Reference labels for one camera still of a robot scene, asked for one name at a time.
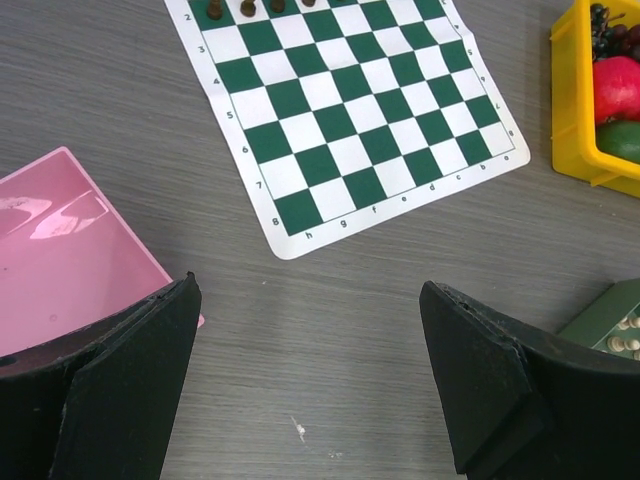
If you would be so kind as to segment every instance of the white stain on table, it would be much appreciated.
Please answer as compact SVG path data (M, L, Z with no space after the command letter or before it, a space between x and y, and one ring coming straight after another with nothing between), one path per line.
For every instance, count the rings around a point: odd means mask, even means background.
M298 435L300 436L300 440L302 441L302 443L305 443L304 434L307 433L307 431L304 429L304 427L302 425L300 425L298 422L296 422L295 418L291 417L291 421L293 422L293 424L296 427L296 430L298 431Z

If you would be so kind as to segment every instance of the black object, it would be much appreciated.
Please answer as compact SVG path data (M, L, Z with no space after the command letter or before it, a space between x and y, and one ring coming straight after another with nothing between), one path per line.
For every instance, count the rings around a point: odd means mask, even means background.
M455 467L469 480L640 478L640 362L446 286L420 295Z
M118 314L1 358L0 479L158 479L200 305L189 274Z

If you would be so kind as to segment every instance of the green box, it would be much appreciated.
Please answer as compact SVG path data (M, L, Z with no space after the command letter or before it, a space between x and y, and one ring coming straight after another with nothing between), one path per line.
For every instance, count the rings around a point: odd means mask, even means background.
M610 348L618 337L624 342L640 341L640 278L618 282L589 305L558 336L620 357L640 360L640 350Z

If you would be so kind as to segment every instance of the chessboard border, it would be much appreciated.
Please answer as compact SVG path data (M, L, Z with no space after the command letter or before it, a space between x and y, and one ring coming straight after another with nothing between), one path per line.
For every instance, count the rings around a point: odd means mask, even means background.
M311 11L295 0L301 14ZM265 182L260 166L249 148L231 95L220 80L206 39L195 18L189 0L165 0L169 14L191 61L198 80L211 104L231 154L234 158L247 194L256 211L258 222L273 253L282 260L291 260L318 248L334 243L367 228L379 225L396 216L427 205L449 195L459 193L529 163L531 154L520 129L489 73L473 33L466 27L451 0L440 0L445 15L455 28L469 53L472 69L487 96L499 108L500 124L510 138L513 148L478 164L449 173L439 179L411 188L364 209L343 214L306 231L289 236L280 220L273 196ZM212 82L203 79L213 78Z

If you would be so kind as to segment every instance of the tabletop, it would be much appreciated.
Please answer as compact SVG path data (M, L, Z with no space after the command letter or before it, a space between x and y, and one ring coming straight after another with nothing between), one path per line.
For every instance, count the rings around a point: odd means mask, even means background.
M639 276L638 200L551 168L549 30L569 5L456 2L527 167L282 261L163 2L2 3L0 176L69 147L168 272L202 289L163 480L458 478L422 284L555 331Z

